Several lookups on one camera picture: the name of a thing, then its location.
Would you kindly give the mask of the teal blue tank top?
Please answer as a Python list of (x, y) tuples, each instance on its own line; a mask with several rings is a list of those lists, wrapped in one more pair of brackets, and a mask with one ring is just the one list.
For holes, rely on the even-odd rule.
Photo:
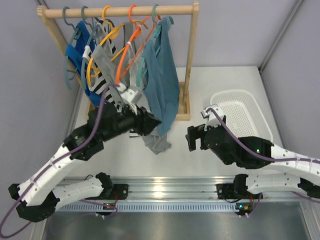
[(165, 135), (173, 124), (179, 109), (180, 86), (169, 38), (174, 24), (170, 16), (159, 23), (160, 34), (145, 45), (143, 58), (147, 67), (147, 85), (143, 90), (154, 116), (161, 121), (158, 134)]

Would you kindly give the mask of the teal plastic hanger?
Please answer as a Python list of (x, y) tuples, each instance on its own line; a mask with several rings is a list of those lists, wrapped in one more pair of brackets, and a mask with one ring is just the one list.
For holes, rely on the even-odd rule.
[[(152, 7), (151, 18), (152, 18), (152, 22), (153, 22), (153, 28), (152, 28), (152, 32), (147, 36), (146, 43), (148, 43), (149, 41), (153, 41), (153, 39), (155, 39), (160, 34), (160, 28), (158, 27), (158, 22), (161, 20), (161, 16), (156, 15), (156, 8), (158, 6), (159, 5), (156, 3)], [(141, 86), (142, 78), (148, 70), (145, 67), (145, 65), (146, 65), (145, 60), (146, 59), (142, 56), (140, 64), (139, 64), (137, 76), (136, 76), (136, 86), (137, 87)]]

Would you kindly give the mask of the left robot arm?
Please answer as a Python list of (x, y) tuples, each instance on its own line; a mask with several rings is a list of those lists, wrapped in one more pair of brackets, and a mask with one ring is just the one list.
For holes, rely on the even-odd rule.
[(145, 107), (132, 110), (126, 104), (118, 111), (113, 104), (105, 103), (90, 111), (87, 123), (75, 128), (37, 173), (8, 188), (11, 198), (17, 201), (18, 216), (37, 223), (65, 205), (85, 199), (108, 199), (114, 184), (103, 172), (82, 182), (62, 187), (58, 184), (76, 167), (101, 152), (105, 142), (130, 130), (146, 136), (160, 124), (161, 120)]

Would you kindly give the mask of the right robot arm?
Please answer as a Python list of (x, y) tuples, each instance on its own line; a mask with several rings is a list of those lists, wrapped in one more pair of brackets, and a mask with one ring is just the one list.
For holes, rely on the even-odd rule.
[(320, 199), (320, 160), (284, 149), (257, 136), (232, 137), (223, 126), (189, 126), (185, 136), (189, 151), (210, 150), (224, 165), (246, 170), (274, 170), (276, 174), (237, 174), (233, 192), (238, 198), (263, 192), (294, 192), (305, 198)]

